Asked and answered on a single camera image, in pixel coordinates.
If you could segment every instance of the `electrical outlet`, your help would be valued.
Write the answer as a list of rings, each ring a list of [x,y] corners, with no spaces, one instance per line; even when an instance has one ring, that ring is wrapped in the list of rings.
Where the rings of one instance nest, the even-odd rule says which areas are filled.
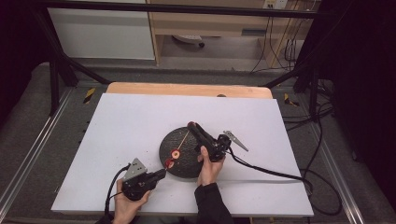
[[[276,1],[279,0],[265,0],[264,5],[262,5],[262,8],[268,8],[268,9],[275,8]]]
[[[274,9],[285,9],[288,0],[276,0],[274,4]]]

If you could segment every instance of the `hand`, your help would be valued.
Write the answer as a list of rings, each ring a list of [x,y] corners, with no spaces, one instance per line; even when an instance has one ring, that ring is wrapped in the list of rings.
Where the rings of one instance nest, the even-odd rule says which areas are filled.
[[[212,162],[209,159],[209,153],[206,147],[201,147],[201,155],[198,156],[198,161],[204,160],[201,173],[198,176],[197,185],[206,186],[216,182],[218,174],[223,166],[225,156],[220,161]]]
[[[122,192],[122,179],[117,180],[117,192]],[[134,219],[137,210],[149,200],[150,190],[136,202],[129,200],[123,193],[114,197],[116,211],[113,224],[128,224]]]

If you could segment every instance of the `white table surface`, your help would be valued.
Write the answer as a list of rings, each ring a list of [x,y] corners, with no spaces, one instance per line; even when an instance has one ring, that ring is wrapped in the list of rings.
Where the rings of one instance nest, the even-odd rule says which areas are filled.
[[[162,169],[161,141],[189,121],[198,122],[216,138],[224,130],[232,131],[249,148],[246,152],[232,143],[234,154],[252,165],[300,176],[276,100],[105,93],[51,210],[102,213],[116,172],[134,158],[149,172]],[[302,182],[255,171],[231,156],[218,185],[235,217],[313,216]],[[140,215],[194,215],[195,189],[195,179],[168,173]]]

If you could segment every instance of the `black sleeve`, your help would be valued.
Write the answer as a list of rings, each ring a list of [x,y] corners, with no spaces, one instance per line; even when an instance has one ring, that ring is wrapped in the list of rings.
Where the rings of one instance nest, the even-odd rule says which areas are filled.
[[[195,200],[198,205],[197,224],[233,224],[216,183],[198,187]]]

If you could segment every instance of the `white cabinet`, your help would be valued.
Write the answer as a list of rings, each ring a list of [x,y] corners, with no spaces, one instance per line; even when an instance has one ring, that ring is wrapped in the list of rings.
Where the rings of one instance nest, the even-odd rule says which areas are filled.
[[[64,52],[70,57],[154,60],[147,12],[49,8],[49,14]]]

